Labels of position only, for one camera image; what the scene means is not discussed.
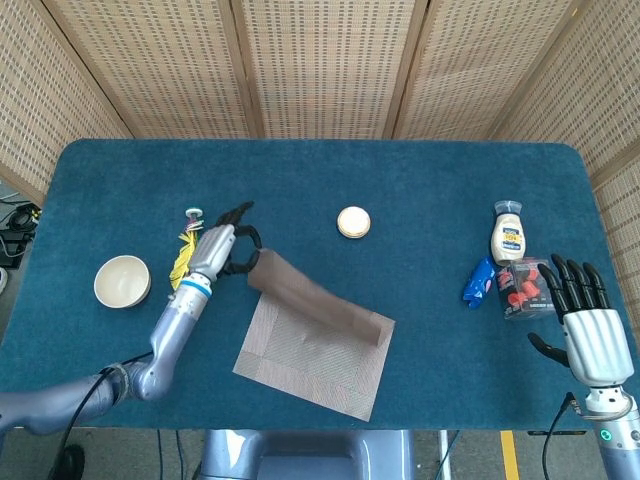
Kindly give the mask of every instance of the brown cloth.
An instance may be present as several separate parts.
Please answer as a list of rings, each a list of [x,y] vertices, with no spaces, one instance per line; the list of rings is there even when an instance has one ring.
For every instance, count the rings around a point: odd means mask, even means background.
[[[389,335],[383,328],[384,317],[336,297],[273,250],[260,251],[258,263],[249,273],[249,285],[307,318],[372,345],[380,346]]]

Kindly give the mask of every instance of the metal robot arm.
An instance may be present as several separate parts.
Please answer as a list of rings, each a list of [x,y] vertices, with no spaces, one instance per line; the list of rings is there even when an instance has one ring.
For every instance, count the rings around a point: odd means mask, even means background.
[[[153,358],[148,363],[111,365],[110,373],[82,408],[78,422],[104,415],[129,397],[156,400],[167,393],[180,353],[211,296],[211,284],[223,274],[249,272],[258,261],[262,248],[258,232],[250,225],[238,225],[252,205],[247,202],[221,215],[216,225],[204,233],[189,262],[189,275],[171,295],[151,333]],[[251,237],[256,247],[245,264],[231,261],[231,249],[240,236]],[[0,393],[0,436],[16,426],[39,435],[63,430],[100,376],[36,392]]]
[[[634,369],[620,316],[592,265],[585,263],[583,270],[559,255],[551,258],[561,281],[546,265],[538,269],[551,291],[567,349],[552,347],[535,333],[529,340],[589,387],[587,414],[572,403],[576,413],[593,423],[609,480],[640,479],[640,415],[635,399],[622,387]]]

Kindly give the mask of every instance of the yellow tassel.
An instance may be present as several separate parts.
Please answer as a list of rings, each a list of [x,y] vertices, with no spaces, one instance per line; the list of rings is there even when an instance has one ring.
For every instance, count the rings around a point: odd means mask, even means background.
[[[178,288],[184,276],[189,272],[189,260],[191,260],[198,242],[196,232],[181,233],[179,238],[186,244],[180,249],[180,254],[173,264],[173,270],[169,274],[169,281],[174,290]]]

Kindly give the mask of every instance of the table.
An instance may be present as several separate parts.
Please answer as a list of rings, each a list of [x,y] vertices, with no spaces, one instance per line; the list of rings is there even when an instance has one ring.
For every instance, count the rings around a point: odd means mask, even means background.
[[[148,350],[170,293],[184,210],[212,224],[245,200],[245,216],[312,279],[396,320],[369,423],[234,375],[259,293],[242,276],[217,284],[178,363],[170,393],[125,402],[92,422],[152,428],[545,429],[573,390],[570,372],[526,334],[563,345],[554,317],[507,322],[497,292],[461,301],[489,252],[496,200],[523,203],[527,253],[557,252],[601,271],[623,303],[582,160],[558,144],[422,141],[82,140],[62,154],[0,348],[0,390],[41,388]],[[338,212],[360,205],[369,234],[343,238]],[[238,256],[248,251],[238,245]],[[93,278],[132,254],[152,275],[140,305],[110,310]],[[629,333],[634,359],[635,344]],[[638,376],[627,384],[640,394]],[[560,428],[588,428],[566,415]]]

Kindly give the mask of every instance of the white squeeze bottle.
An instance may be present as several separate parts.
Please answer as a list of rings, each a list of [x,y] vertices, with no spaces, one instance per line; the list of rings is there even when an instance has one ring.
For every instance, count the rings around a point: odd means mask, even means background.
[[[498,265],[508,265],[524,257],[526,243],[520,223],[522,204],[513,200],[500,200],[494,205],[496,226],[491,235],[491,254]]]

